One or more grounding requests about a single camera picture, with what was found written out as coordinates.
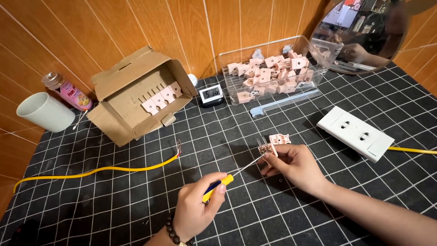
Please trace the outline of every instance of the outlet cover plate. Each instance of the outlet cover plate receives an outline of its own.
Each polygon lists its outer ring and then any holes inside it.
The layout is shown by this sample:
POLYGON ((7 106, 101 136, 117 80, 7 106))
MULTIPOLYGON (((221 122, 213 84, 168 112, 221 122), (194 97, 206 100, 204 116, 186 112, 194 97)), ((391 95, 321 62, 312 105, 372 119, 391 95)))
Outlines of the outlet cover plate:
POLYGON ((381 158, 394 141, 392 137, 337 106, 329 111, 317 126, 373 163, 381 158))

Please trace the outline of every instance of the screwdriver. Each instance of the screwdriver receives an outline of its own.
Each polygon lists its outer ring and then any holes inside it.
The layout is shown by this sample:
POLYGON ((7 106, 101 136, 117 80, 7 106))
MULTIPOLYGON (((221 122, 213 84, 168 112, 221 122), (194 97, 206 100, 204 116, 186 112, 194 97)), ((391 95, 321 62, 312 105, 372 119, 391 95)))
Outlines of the screwdriver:
POLYGON ((208 189, 205 191, 205 193, 203 194, 203 202, 208 201, 211 198, 212 193, 214 192, 214 190, 217 188, 217 186, 219 186, 219 184, 225 184, 225 185, 229 185, 232 181, 234 181, 234 176, 239 174, 241 171, 243 171, 244 169, 246 169, 248 166, 254 164, 255 162, 257 162, 259 159, 261 159, 263 156, 265 156, 266 153, 263 153, 260 157, 256 158, 253 162, 247 164, 247 166, 243 167, 242 169, 240 169, 237 173, 235 173, 234 175, 232 174, 228 174, 226 176, 226 178, 222 179, 222 180, 218 180, 214 183, 212 183, 208 189))

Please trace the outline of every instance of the cardboard box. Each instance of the cardboard box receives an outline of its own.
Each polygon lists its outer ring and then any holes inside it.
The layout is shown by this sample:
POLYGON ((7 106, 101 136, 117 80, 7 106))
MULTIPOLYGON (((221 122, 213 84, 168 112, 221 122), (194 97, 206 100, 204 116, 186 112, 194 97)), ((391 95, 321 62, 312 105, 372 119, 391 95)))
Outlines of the cardboard box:
POLYGON ((150 46, 94 75, 91 81, 99 105, 87 117, 119 147, 160 127, 163 118, 183 108, 198 94, 181 63, 150 46), (168 86, 172 78, 179 83, 183 95, 152 116, 142 108, 139 99, 143 102, 144 97, 149 99, 158 92, 157 86, 168 86))

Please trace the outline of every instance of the pink bottle label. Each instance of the pink bottle label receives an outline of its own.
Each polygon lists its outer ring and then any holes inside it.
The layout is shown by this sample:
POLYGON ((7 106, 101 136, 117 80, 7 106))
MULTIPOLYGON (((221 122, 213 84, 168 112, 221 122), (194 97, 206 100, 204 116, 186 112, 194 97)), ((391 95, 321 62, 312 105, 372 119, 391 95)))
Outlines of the pink bottle label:
POLYGON ((66 81, 60 88, 55 90, 65 101, 78 110, 90 109, 93 102, 76 86, 66 81))

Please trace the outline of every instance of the round mirror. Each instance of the round mirror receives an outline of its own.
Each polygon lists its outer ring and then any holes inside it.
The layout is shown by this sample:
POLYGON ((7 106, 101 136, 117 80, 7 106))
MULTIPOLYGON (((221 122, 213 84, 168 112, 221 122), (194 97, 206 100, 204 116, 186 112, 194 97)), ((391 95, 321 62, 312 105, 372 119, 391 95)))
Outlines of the round mirror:
POLYGON ((343 0, 321 20, 311 43, 331 64, 331 70, 366 73, 395 57, 408 23, 404 1, 343 0))

